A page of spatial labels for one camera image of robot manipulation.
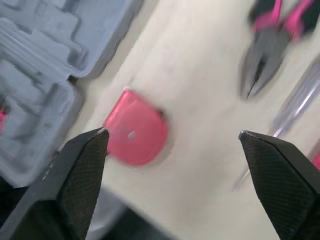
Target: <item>tool case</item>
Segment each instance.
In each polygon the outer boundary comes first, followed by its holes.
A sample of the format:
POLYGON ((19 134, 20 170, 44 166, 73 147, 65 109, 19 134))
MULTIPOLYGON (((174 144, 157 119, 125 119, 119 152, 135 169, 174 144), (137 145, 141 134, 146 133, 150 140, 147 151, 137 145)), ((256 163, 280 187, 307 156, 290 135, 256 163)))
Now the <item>tool case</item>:
POLYGON ((0 0, 0 176, 29 185, 84 102, 69 83, 111 60, 143 0, 0 0))

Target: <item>beige surface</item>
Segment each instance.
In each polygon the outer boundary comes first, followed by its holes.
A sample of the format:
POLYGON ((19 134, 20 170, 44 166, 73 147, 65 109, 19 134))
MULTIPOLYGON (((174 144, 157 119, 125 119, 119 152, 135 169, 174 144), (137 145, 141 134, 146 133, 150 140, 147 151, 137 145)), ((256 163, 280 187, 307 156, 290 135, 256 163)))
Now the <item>beige surface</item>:
MULTIPOLYGON (((88 99, 72 134, 100 127, 130 86, 164 109, 172 148, 143 168, 111 159, 103 183, 182 240, 277 239, 252 183, 232 192, 245 166, 238 135, 267 133, 320 52, 319 31, 289 51, 278 79, 259 97, 243 102, 239 63, 253 36, 246 20, 253 1, 146 1, 106 71, 80 83, 88 99)), ((305 154, 319 139, 318 106, 319 98, 285 138, 305 154)))

